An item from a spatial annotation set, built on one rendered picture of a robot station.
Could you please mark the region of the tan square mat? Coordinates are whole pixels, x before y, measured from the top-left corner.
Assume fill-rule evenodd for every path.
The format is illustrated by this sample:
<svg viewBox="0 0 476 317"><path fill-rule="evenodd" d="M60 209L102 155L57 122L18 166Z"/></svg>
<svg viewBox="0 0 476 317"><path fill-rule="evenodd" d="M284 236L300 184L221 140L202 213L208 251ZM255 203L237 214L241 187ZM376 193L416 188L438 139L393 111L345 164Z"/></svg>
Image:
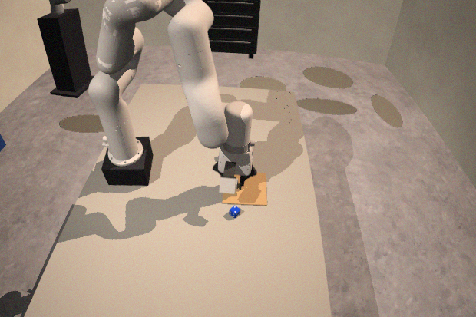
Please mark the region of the tan square mat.
<svg viewBox="0 0 476 317"><path fill-rule="evenodd" d="M235 194L224 193L223 203L239 205L267 206L266 198L266 173L257 173L244 181L244 187L240 186L240 176L238 178L238 187Z"/></svg>

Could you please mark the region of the blue die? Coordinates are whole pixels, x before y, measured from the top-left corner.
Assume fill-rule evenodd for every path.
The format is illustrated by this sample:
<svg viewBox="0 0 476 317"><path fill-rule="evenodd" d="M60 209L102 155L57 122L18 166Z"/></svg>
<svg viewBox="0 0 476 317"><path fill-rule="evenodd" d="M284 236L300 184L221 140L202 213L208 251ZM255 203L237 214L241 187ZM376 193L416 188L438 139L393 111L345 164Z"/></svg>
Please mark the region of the blue die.
<svg viewBox="0 0 476 317"><path fill-rule="evenodd" d="M233 206L230 209L230 215L234 218L237 218L240 215L240 208L238 208L237 206Z"/></svg>

